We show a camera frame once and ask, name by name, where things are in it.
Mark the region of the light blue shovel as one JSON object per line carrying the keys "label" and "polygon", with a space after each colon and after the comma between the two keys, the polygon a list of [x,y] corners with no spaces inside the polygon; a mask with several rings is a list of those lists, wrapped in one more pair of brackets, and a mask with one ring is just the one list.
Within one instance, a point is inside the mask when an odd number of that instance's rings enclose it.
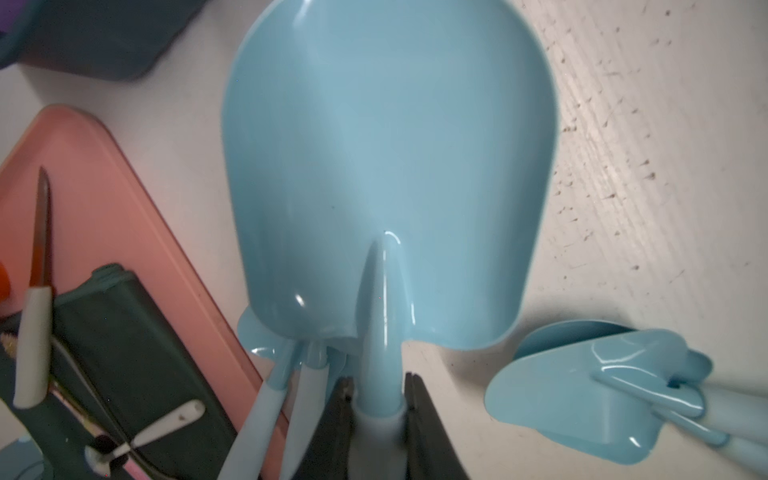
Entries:
{"label": "light blue shovel", "polygon": [[221,129],[249,305],[357,360],[350,478],[406,474],[405,342],[513,330],[557,117],[505,1],[274,1],[241,43]]}
{"label": "light blue shovel", "polygon": [[346,354],[321,341],[306,344],[302,354],[280,479],[292,479],[296,473],[347,360]]}
{"label": "light blue shovel", "polygon": [[766,475],[766,398],[709,384],[712,371],[673,331],[569,320],[528,334],[484,405],[500,422],[621,465],[645,460],[672,424]]}
{"label": "light blue shovel", "polygon": [[246,359],[258,357],[272,366],[257,375],[257,386],[244,396],[244,417],[218,477],[220,479],[278,479],[282,473],[286,445],[283,406],[301,343],[270,330],[250,306],[236,328]]}

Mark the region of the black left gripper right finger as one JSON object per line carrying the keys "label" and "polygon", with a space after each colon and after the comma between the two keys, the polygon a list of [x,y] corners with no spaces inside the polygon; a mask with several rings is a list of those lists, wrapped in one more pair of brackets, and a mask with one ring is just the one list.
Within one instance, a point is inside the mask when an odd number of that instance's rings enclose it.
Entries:
{"label": "black left gripper right finger", "polygon": [[463,479],[468,475],[450,442],[423,379],[405,376],[407,479]]}

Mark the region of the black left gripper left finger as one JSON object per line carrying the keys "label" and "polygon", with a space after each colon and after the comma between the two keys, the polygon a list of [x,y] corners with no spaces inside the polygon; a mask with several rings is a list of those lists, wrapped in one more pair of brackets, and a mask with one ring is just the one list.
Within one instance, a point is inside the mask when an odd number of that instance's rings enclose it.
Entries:
{"label": "black left gripper left finger", "polygon": [[352,440],[354,379],[337,380],[293,480],[344,480]]}

